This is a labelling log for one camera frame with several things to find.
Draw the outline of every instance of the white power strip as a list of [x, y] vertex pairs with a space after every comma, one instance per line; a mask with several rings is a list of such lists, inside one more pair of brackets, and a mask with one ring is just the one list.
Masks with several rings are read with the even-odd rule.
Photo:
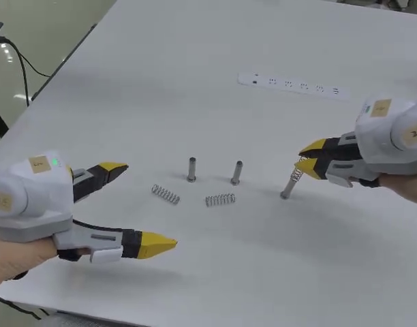
[[328, 87], [322, 84], [309, 84], [297, 78], [265, 76], [257, 73], [240, 73], [237, 81], [239, 84], [250, 87], [264, 87], [266, 89], [317, 95], [329, 99], [348, 100], [350, 98], [350, 92], [345, 88]]

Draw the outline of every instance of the floor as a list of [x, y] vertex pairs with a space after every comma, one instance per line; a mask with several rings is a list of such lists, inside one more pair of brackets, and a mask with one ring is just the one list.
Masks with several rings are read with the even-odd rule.
[[[40, 72], [51, 75], [116, 0], [0, 0], [0, 35], [12, 40]], [[46, 81], [27, 67], [29, 94]], [[0, 46], [0, 115], [11, 126], [25, 110], [19, 62]], [[34, 319], [0, 304], [0, 326], [30, 327]]]

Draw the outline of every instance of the compression spring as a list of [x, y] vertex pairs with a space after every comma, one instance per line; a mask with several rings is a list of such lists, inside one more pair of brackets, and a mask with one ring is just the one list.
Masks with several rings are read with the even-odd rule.
[[157, 184], [153, 185], [151, 191], [156, 196], [159, 196], [172, 204], [178, 204], [180, 202], [180, 197], [178, 195], [172, 193], [171, 191], [168, 191], [167, 189], [164, 189], [163, 187]]
[[[300, 157], [298, 162], [306, 160], [306, 157]], [[290, 179], [294, 182], [298, 182], [304, 173], [301, 172], [298, 168], [293, 169], [292, 174], [290, 175]]]
[[235, 203], [236, 196], [233, 193], [229, 194], [219, 194], [218, 196], [207, 196], [206, 205], [207, 206], [220, 206], [222, 204]]

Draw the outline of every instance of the black cable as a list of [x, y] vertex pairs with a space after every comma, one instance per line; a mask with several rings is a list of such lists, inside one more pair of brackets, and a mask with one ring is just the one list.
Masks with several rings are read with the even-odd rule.
[[43, 74], [43, 73], [39, 72], [37, 69], [34, 68], [34, 66], [30, 63], [30, 61], [27, 58], [24, 57], [24, 55], [22, 53], [20, 55], [29, 64], [29, 66], [31, 67], [31, 69], [36, 72], [36, 74], [39, 74], [39, 75], [41, 75], [43, 77], [51, 77], [49, 75], [46, 75], [46, 74]]
[[3, 303], [4, 305], [8, 305], [9, 307], [21, 312], [21, 313], [25, 313], [26, 315], [30, 315], [31, 317], [33, 317], [36, 320], [41, 320], [41, 317], [39, 317], [38, 315], [36, 315], [34, 312], [28, 311], [28, 310], [24, 310], [23, 308], [18, 307], [17, 305], [15, 305], [13, 302], [4, 300], [3, 298], [0, 298], [0, 302]]
[[48, 312], [46, 312], [45, 310], [43, 310], [43, 309], [39, 309], [40, 311], [42, 311], [43, 313], [45, 313], [46, 315], [50, 315]]
[[8, 38], [0, 36], [0, 44], [2, 44], [2, 43], [9, 44], [15, 50], [16, 54], [18, 55], [20, 68], [22, 70], [22, 77], [24, 79], [25, 102], [27, 103], [27, 107], [28, 107], [28, 106], [30, 106], [29, 86], [27, 84], [27, 73], [25, 72], [25, 66], [24, 66], [24, 61], [22, 60], [22, 55], [19, 52], [18, 47], [12, 41], [10, 41]]
[[16, 54], [18, 55], [20, 68], [22, 70], [22, 77], [24, 78], [25, 102], [27, 103], [27, 107], [28, 107], [30, 106], [29, 86], [27, 84], [27, 73], [25, 72], [25, 66], [24, 66], [24, 61], [22, 60], [22, 55], [19, 52], [18, 47], [15, 46], [15, 44], [12, 41], [10, 41], [9, 39], [5, 39], [5, 43], [12, 46], [12, 48], [15, 50]]

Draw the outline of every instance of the human hand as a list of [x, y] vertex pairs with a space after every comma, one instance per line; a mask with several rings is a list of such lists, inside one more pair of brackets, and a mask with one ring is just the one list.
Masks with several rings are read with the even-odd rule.
[[387, 175], [380, 176], [380, 185], [393, 190], [401, 197], [417, 203], [417, 175]]
[[[89, 253], [89, 249], [77, 250], [78, 255]], [[28, 243], [11, 243], [0, 240], [0, 284], [55, 256], [57, 256], [57, 249], [51, 237]]]

